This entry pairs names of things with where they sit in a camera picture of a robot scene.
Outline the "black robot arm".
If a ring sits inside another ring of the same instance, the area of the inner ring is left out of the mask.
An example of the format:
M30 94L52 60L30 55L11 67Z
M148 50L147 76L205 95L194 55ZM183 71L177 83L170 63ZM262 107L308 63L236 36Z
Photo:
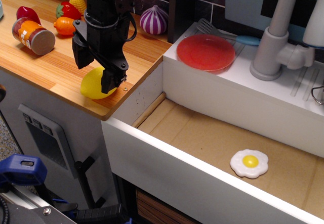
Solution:
M79 69L97 61L103 66L101 91L108 93L127 79L129 66L123 53L129 26L135 25L130 13L134 0L87 0L84 20L73 22L72 49Z

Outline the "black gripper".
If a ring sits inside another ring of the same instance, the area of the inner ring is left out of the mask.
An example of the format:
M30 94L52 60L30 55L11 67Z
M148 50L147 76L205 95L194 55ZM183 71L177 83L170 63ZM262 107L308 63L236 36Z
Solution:
M127 34L115 21L104 25L95 20L75 20L75 32L72 38L72 50L78 69L82 69L94 60L104 67L101 77L101 92L108 94L120 86L126 79L128 63L123 54Z

